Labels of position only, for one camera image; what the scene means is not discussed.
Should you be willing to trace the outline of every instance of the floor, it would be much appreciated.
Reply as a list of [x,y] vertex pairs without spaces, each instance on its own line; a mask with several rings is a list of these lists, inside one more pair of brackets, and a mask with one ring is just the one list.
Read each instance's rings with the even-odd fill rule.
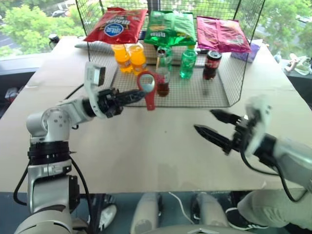
[[[182,201],[186,213],[189,215],[192,192],[175,193]],[[211,193],[218,199],[224,209],[231,206],[228,193]],[[189,224],[189,221],[183,216],[178,201],[168,193],[161,193],[163,200],[163,211],[160,218],[160,226],[172,226]],[[128,234],[131,226],[132,216],[136,205],[142,194],[114,194],[118,213],[112,224],[101,233],[105,234]],[[19,194],[21,200],[26,200],[26,194]],[[12,193],[0,193],[0,233],[14,233],[17,226],[23,222],[29,215],[27,207],[16,204],[13,201]],[[87,219],[88,209],[84,199],[72,213],[73,217]],[[285,229],[269,228],[265,230],[252,231],[257,234],[289,234]]]

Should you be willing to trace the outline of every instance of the green chip bag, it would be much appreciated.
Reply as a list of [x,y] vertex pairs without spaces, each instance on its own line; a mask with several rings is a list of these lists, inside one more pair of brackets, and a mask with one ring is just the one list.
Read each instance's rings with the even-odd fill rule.
[[158,46],[195,45],[193,14],[152,11],[144,42]]

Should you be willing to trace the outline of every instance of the cola can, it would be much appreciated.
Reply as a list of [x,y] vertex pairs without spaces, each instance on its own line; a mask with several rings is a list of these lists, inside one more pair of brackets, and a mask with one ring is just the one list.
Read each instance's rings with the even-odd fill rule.
[[222,53],[218,51],[208,51],[203,72],[204,79],[213,79],[222,59]]

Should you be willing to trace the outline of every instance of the pink chip bag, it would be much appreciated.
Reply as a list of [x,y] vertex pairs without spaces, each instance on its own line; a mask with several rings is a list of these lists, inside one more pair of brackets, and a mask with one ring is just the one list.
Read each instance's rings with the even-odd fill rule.
[[251,52],[238,21],[197,17],[198,47],[225,52]]

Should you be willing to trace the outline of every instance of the green bottle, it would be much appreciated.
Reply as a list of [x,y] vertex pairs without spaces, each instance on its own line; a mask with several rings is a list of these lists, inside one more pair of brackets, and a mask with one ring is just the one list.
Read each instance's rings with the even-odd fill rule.
[[194,51],[195,46],[189,45],[183,52],[181,58],[180,76],[182,79],[190,79],[193,74],[197,54]]

